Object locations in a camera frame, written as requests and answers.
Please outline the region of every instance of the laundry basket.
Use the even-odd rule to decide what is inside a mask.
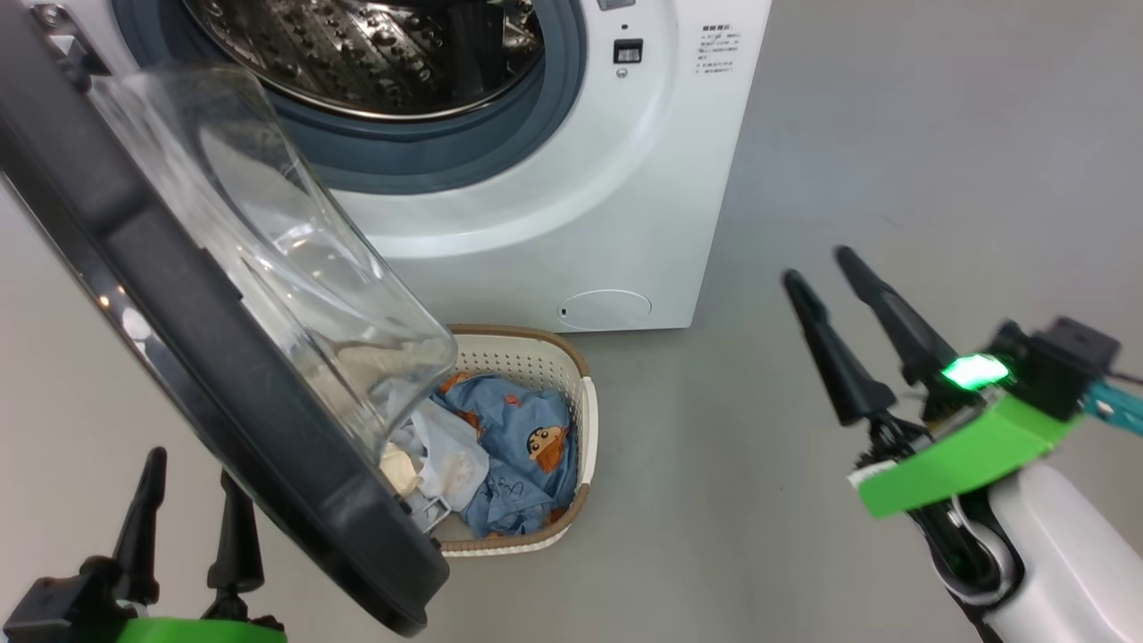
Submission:
[[[449,557],[501,556],[551,547],[583,509],[596,471],[599,411],[588,363],[566,340],[543,331],[480,325],[457,325],[451,330],[459,347],[454,373],[498,373],[534,391],[560,392],[572,411],[572,428],[580,433],[577,487],[567,513],[536,533],[478,540],[469,532],[466,540],[457,540],[454,535],[463,533],[466,528],[457,530],[459,519],[453,516],[451,529],[446,523],[433,536],[440,539],[441,552]]]

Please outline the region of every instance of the green bracket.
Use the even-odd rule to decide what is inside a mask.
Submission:
[[[115,643],[286,643],[286,635],[233,620],[146,618],[127,621]]]
[[[874,519],[967,493],[1042,458],[1082,418],[1061,423],[1006,397],[925,451],[861,483],[857,493]]]

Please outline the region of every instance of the washing machine drum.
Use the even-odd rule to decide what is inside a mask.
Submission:
[[[586,61],[578,0],[112,0],[142,66],[222,58],[272,90],[327,185],[462,187],[555,131]]]

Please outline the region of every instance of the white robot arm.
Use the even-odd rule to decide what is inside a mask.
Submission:
[[[850,482],[871,514],[906,514],[937,578],[985,643],[1143,643],[1143,558],[1042,458],[1082,415],[1143,435],[1143,401],[1108,386],[1119,343],[1073,319],[1025,336],[1001,327],[959,357],[849,248],[838,263],[873,308],[910,386],[927,389],[921,424],[830,327],[796,271],[783,278],[842,426],[869,424]]]
[[[984,624],[1005,643],[1143,642],[1143,558],[1065,479],[1033,463],[989,489],[1023,566]]]

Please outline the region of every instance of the white washing machine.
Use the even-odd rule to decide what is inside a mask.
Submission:
[[[446,323],[688,327],[769,1],[419,5],[69,2],[117,74],[183,58],[255,71]]]

